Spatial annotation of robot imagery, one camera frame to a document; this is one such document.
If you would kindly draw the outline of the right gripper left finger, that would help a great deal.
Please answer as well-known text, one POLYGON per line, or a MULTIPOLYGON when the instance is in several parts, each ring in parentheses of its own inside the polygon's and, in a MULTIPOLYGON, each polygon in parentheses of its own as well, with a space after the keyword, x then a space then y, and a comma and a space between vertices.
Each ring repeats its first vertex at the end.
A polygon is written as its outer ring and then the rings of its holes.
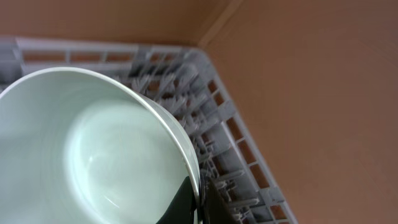
POLYGON ((165 213, 156 224, 194 224, 196 201, 190 178, 184 178, 165 213))

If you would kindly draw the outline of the mint green bowl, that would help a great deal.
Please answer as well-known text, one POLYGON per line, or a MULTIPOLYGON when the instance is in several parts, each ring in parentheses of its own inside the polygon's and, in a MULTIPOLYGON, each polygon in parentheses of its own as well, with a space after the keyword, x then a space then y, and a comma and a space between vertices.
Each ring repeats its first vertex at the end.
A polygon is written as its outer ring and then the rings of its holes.
POLYGON ((198 161, 182 125, 82 68, 26 75, 1 92, 2 223, 157 223, 198 161))

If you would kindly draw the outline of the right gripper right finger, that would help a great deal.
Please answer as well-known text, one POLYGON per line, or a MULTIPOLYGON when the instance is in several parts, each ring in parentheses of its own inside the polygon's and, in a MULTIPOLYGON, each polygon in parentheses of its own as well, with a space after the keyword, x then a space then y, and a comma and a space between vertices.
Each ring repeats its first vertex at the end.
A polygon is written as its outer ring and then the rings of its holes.
POLYGON ((206 178, 203 191, 204 223, 237 224, 214 182, 206 178))

